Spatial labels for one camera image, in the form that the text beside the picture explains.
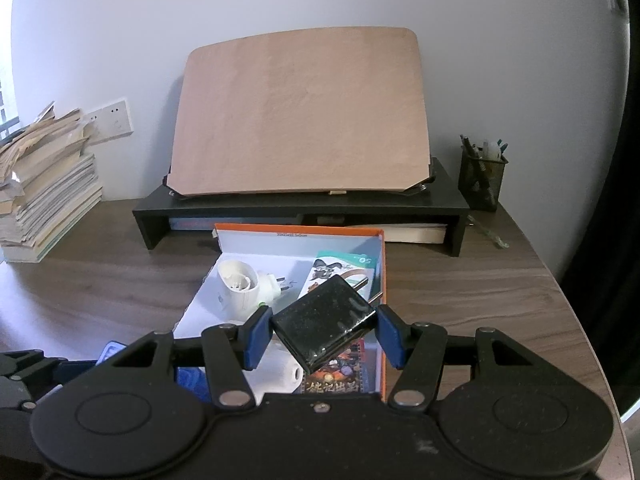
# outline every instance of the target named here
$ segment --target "black curtain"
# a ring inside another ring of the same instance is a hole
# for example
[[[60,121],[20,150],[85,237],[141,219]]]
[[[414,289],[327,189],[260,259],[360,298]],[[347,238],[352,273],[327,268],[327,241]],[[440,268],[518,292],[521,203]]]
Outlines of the black curtain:
[[[621,414],[640,398],[640,0],[628,0],[628,6],[630,67],[618,143],[561,283]]]

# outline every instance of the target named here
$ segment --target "power socket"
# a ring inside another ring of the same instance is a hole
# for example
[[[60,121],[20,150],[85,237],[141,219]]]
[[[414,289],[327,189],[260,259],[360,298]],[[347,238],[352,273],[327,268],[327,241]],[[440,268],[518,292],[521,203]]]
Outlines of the power socket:
[[[89,112],[84,118],[88,121],[87,129],[91,135],[88,144],[99,144],[133,133],[126,99]]]

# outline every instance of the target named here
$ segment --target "wall switch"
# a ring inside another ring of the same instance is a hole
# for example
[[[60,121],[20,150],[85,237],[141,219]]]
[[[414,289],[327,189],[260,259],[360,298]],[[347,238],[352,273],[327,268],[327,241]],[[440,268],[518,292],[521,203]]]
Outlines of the wall switch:
[[[89,112],[84,118],[89,121],[87,125],[87,133],[91,135],[88,141],[89,145],[133,133],[126,99]]]
[[[629,21],[628,0],[609,0],[609,10],[619,15],[624,20]]]

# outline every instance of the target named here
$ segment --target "black desk shelf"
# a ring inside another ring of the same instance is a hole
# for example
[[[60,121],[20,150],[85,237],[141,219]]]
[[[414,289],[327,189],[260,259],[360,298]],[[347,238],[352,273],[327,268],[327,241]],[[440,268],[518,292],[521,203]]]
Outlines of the black desk shelf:
[[[138,202],[133,210],[146,247],[153,249],[170,230],[169,218],[290,218],[303,215],[345,215],[381,218],[383,223],[400,221],[437,222],[447,225],[445,245],[452,256],[460,254],[468,205],[437,158],[431,159],[436,176],[428,189],[413,196],[353,191],[328,193],[260,193],[195,196],[180,200],[165,186]]]

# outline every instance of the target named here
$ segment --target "screw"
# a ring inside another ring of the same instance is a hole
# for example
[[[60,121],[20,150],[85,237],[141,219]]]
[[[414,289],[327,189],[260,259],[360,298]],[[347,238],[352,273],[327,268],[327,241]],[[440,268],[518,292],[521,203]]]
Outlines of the screw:
[[[326,402],[316,402],[314,404],[314,411],[316,413],[326,413],[331,409],[331,406]]]
[[[220,404],[230,408],[240,408],[251,400],[250,395],[242,390],[229,390],[218,397]]]
[[[394,401],[398,406],[414,408],[424,402],[424,395],[417,390],[400,390],[394,395]]]

